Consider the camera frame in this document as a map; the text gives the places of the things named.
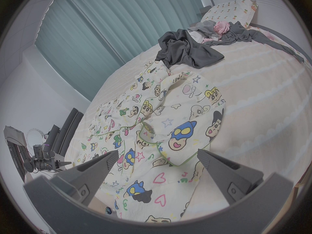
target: headboard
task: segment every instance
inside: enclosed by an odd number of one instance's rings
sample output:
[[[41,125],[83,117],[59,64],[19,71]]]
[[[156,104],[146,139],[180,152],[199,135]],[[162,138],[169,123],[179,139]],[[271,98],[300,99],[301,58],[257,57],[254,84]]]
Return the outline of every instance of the headboard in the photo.
[[[211,3],[214,6],[229,1],[232,0],[211,0]],[[259,7],[251,23],[280,33],[303,49],[307,56],[312,57],[312,49],[301,26],[283,0],[256,1]]]

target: blue star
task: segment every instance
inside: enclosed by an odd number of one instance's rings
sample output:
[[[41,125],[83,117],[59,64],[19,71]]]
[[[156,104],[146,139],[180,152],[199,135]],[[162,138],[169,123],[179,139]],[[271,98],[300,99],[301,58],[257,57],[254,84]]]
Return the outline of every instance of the blue star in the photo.
[[[165,121],[162,121],[162,123],[165,124],[165,128],[166,128],[167,126],[172,126],[172,124],[171,124],[172,121],[173,121],[173,119],[168,118]]]
[[[114,187],[116,185],[119,185],[119,183],[117,183],[117,180],[115,182],[113,182],[113,184],[111,185],[111,187]]]
[[[193,78],[193,83],[194,83],[194,82],[197,82],[197,83],[198,83],[198,80],[199,80],[199,79],[200,79],[200,77],[198,77],[198,76],[197,76],[196,78]]]

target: teal curtain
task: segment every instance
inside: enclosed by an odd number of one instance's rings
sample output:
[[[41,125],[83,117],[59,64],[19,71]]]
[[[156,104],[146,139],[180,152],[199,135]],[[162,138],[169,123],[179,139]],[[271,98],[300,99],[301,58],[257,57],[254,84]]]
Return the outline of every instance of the teal curtain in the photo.
[[[127,61],[167,31],[200,21],[201,0],[54,0],[36,46],[51,66],[92,100]]]

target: pink heart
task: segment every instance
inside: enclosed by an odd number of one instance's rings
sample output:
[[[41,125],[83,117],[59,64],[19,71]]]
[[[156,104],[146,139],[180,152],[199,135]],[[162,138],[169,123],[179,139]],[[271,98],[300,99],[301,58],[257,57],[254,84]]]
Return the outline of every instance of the pink heart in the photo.
[[[161,174],[158,174],[157,177],[154,179],[153,183],[154,184],[162,184],[164,182],[166,182],[166,179],[163,177],[165,175],[165,173],[161,173]],[[158,177],[160,176],[160,179],[162,178],[163,181],[156,181],[156,179],[158,179]]]
[[[161,205],[161,207],[164,207],[166,205],[166,196],[165,194],[160,195],[157,199],[155,199],[154,201],[155,204],[159,204]]]

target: heart outline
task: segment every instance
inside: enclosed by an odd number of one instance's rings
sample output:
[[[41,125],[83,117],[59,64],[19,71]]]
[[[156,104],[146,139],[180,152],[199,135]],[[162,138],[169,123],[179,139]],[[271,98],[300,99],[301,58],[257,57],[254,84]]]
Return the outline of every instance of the heart outline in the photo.
[[[158,201],[158,199],[160,199],[161,197],[163,197],[163,200],[164,200],[163,205],[162,205],[162,201],[161,201],[161,200]],[[161,207],[164,207],[164,206],[166,205],[166,196],[165,196],[165,194],[160,195],[157,199],[155,199],[154,203],[155,203],[155,204],[160,204]]]
[[[164,172],[162,172],[161,174],[158,174],[158,175],[156,176],[156,178],[154,178],[153,184],[162,184],[162,183],[165,183],[165,182],[166,182],[166,179],[164,178],[164,175],[165,175]],[[157,182],[156,179],[157,179],[159,176],[160,176],[160,178],[164,179],[164,181],[162,181],[162,182]]]

